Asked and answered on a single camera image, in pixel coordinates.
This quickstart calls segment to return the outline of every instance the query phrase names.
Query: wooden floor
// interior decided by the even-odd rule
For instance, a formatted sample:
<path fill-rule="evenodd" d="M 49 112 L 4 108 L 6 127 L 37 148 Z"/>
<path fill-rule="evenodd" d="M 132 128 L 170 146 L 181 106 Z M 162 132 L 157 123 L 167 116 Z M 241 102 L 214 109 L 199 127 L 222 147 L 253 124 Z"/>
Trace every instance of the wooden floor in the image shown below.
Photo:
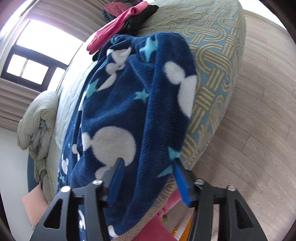
<path fill-rule="evenodd" d="M 247 37 L 236 88 L 213 140 L 194 167 L 211 185 L 234 185 L 268 241 L 281 241 L 296 218 L 296 45 L 275 26 L 245 15 Z M 214 207 L 213 237 L 218 231 Z M 179 203 L 165 224 L 192 210 Z"/>

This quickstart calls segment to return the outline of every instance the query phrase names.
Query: blue blanket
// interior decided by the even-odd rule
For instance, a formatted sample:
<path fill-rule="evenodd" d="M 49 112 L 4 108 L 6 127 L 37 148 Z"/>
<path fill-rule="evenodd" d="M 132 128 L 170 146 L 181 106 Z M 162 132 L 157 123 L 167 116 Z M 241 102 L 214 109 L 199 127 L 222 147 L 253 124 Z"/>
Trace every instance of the blue blanket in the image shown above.
<path fill-rule="evenodd" d="M 136 225 L 166 184 L 196 84 L 193 57 L 179 34 L 115 35 L 100 50 L 66 132 L 58 190 L 86 186 L 123 158 L 118 196 L 104 209 L 111 238 Z M 83 207 L 78 212 L 85 232 Z"/>

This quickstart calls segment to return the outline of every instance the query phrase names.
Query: beige curtain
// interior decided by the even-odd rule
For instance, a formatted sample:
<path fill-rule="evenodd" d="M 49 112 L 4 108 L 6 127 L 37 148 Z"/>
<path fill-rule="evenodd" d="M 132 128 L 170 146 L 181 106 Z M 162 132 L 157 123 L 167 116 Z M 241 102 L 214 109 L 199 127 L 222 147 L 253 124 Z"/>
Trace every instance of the beige curtain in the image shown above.
<path fill-rule="evenodd" d="M 102 10 L 112 0 L 40 0 L 29 19 L 59 28 L 85 42 L 106 24 Z"/>
<path fill-rule="evenodd" d="M 0 126 L 17 131 L 26 109 L 39 94 L 38 91 L 0 78 Z"/>

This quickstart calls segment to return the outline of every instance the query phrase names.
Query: mattress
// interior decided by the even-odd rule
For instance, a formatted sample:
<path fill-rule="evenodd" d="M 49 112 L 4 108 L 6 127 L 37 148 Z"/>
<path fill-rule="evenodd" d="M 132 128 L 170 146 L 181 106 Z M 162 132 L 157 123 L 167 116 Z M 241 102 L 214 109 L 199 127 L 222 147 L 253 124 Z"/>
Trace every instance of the mattress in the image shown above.
<path fill-rule="evenodd" d="M 157 0 L 153 4 L 160 8 L 144 23 L 138 35 L 160 31 L 179 33 L 186 39 L 195 59 L 198 84 L 181 152 L 183 165 L 192 169 L 212 139 L 228 106 L 242 61 L 245 19 L 238 0 Z M 43 184 L 47 201 L 51 201 L 56 193 L 58 162 L 65 133 L 85 78 L 94 66 L 86 51 L 93 36 L 73 58 L 58 91 L 59 108 Z M 164 206 L 175 189 L 175 180 L 171 178 L 141 221 L 117 239 L 132 240 Z"/>

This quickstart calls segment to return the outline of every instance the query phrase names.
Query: silver screw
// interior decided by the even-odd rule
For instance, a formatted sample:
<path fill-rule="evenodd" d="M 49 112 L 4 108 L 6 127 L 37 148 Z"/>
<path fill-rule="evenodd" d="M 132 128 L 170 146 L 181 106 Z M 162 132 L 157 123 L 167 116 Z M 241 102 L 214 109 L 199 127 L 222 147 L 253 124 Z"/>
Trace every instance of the silver screw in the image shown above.
<path fill-rule="evenodd" d="M 236 190 L 235 186 L 233 186 L 233 185 L 229 185 L 229 186 L 227 187 L 227 189 L 228 189 L 229 191 L 231 191 L 231 192 L 234 192 L 234 191 Z"/>
<path fill-rule="evenodd" d="M 194 183 L 198 185 L 204 185 L 205 181 L 203 179 L 196 179 Z"/>
<path fill-rule="evenodd" d="M 96 179 L 93 181 L 94 185 L 101 185 L 103 183 L 103 181 L 101 179 Z"/>
<path fill-rule="evenodd" d="M 62 188 L 61 188 L 61 191 L 62 192 L 68 192 L 68 191 L 70 191 L 71 190 L 71 187 L 70 186 L 63 186 Z"/>

